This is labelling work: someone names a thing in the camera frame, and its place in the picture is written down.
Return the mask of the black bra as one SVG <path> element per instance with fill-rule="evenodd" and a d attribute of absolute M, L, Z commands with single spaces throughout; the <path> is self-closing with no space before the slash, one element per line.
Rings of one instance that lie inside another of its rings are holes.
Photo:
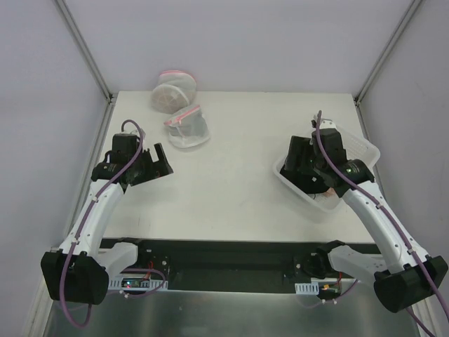
<path fill-rule="evenodd" d="M 323 194 L 326 193 L 330 188 L 320 181 L 312 182 L 307 187 L 307 194 Z"/>

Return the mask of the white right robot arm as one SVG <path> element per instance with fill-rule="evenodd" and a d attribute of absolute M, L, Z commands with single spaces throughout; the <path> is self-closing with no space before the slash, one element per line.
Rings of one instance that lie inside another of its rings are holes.
<path fill-rule="evenodd" d="M 309 276 L 351 275 L 372 286 L 390 312 L 402 311 L 436 293 L 448 264 L 442 256 L 430 256 L 406 231 L 367 165 L 348 159 L 336 128 L 316 129 L 308 138 L 292 136 L 276 175 L 303 199 L 332 189 L 359 217 L 382 255 L 375 260 L 344 242 L 328 242 L 302 263 Z"/>

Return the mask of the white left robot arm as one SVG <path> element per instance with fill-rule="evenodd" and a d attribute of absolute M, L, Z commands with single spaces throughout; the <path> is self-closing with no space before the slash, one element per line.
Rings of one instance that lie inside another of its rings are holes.
<path fill-rule="evenodd" d="M 67 238 L 57 251 L 46 252 L 41 270 L 52 300 L 99 305 L 110 281 L 128 268 L 143 272 L 148 256 L 132 243 L 116 243 L 100 252 L 112 213 L 132 186 L 173 173 L 160 143 L 154 146 L 158 159 L 142 148 L 140 137 L 117 133 L 112 148 L 91 175 L 88 197 Z"/>

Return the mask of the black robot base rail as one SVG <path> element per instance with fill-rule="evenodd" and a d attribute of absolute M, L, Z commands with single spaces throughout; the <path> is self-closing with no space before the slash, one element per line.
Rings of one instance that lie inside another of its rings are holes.
<path fill-rule="evenodd" d="M 168 282 L 170 290 L 244 293 L 294 293 L 312 280 L 349 280 L 349 270 L 332 271 L 319 257 L 323 242 L 244 242 L 106 238 L 101 249 L 135 244 L 138 259 L 131 274 Z"/>

